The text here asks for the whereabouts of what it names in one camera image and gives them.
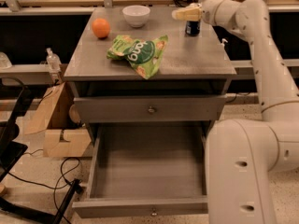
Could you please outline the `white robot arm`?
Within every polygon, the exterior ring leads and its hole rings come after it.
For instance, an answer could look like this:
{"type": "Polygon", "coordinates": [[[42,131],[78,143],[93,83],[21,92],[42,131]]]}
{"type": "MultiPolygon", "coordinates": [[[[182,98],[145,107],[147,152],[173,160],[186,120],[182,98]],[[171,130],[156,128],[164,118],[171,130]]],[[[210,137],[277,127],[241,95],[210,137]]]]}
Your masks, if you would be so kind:
{"type": "Polygon", "coordinates": [[[249,44],[260,120],[227,119],[206,138],[209,224],[277,224],[271,171],[299,166],[299,89],[270,31],[263,0],[204,0],[173,11],[176,20],[220,26],[249,44]]]}

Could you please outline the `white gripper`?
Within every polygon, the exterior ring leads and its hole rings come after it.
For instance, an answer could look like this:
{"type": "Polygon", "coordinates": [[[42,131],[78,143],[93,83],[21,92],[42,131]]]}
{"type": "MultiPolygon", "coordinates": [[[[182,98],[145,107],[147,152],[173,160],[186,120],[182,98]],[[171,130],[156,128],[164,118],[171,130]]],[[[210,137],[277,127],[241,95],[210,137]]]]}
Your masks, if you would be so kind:
{"type": "Polygon", "coordinates": [[[233,0],[204,0],[203,3],[190,3],[185,8],[172,12],[172,18],[179,21],[200,21],[224,29],[234,29],[237,2],[233,0]]]}

